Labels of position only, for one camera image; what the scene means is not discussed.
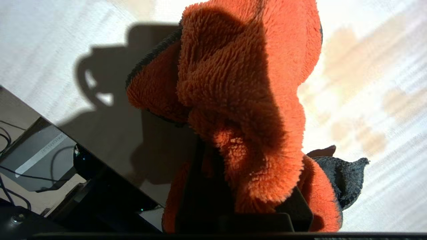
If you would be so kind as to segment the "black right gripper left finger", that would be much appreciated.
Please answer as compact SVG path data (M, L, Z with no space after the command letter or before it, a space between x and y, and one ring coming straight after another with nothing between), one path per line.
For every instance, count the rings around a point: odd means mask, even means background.
M230 233L234 200L223 157L198 140L175 217L176 233Z

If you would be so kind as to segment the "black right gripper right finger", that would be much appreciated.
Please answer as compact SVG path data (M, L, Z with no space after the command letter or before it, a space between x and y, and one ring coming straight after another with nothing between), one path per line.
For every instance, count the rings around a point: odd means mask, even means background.
M298 187L294 187L291 195L276 207L276 212L289 215L294 231L310 231L314 214Z

